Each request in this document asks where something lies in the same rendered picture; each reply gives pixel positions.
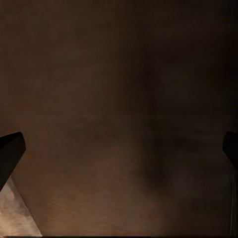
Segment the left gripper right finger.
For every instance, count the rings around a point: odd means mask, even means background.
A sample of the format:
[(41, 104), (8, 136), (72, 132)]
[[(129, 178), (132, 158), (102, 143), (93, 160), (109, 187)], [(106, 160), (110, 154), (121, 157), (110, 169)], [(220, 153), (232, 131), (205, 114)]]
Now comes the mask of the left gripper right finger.
[(238, 133), (227, 132), (223, 141), (223, 151), (238, 171)]

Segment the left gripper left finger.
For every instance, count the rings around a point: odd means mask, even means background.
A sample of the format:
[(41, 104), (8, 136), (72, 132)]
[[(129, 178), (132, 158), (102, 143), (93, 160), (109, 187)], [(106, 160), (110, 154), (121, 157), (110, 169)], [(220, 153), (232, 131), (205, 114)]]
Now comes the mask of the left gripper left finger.
[(0, 137), (0, 191), (26, 151), (21, 132)]

